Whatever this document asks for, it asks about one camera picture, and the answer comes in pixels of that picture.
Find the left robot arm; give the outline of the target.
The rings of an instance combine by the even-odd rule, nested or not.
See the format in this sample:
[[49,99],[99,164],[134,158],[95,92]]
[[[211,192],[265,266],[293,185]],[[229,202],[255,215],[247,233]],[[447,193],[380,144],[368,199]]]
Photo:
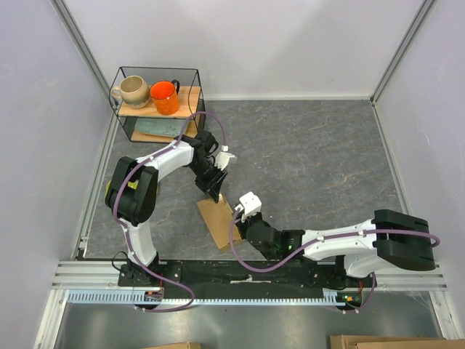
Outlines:
[[215,203],[219,201],[227,166],[235,155],[226,145],[218,154],[210,132],[196,137],[175,138],[166,147],[146,156],[119,159],[105,194],[105,205],[122,227],[129,259],[138,263],[134,277],[144,286],[159,278],[159,268],[152,264],[158,252],[150,232],[150,217],[155,209],[159,182],[172,172],[187,167],[195,175],[195,185]]

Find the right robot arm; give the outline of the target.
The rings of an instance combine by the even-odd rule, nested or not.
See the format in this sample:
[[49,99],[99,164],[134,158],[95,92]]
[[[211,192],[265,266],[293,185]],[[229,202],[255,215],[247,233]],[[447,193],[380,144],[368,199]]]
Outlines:
[[426,220],[389,209],[376,210],[371,219],[332,230],[277,230],[263,220],[260,212],[244,217],[238,209],[229,229],[237,229],[241,238],[274,261],[274,265],[260,268],[239,257],[237,261],[244,268],[271,273],[291,260],[318,262],[341,257],[342,262],[332,270],[334,281],[341,286],[385,268],[434,270],[433,249],[440,244]]

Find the brown cardboard express box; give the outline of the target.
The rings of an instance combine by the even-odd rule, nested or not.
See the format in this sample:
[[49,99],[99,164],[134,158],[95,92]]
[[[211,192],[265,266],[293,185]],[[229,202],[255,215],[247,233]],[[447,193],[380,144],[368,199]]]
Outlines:
[[229,228],[233,218],[233,210],[226,198],[220,193],[216,203],[211,198],[197,203],[198,210],[220,251],[230,248]]

